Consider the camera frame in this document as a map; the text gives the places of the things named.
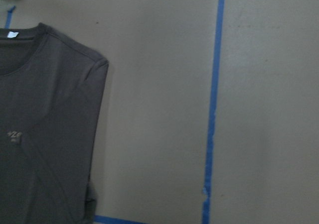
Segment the brown t-shirt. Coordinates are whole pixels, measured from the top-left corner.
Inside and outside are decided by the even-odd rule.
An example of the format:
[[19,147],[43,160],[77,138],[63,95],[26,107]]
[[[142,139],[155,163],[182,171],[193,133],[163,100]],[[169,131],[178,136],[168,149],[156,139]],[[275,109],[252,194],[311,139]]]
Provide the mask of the brown t-shirt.
[[40,23],[0,31],[0,221],[91,224],[108,61]]

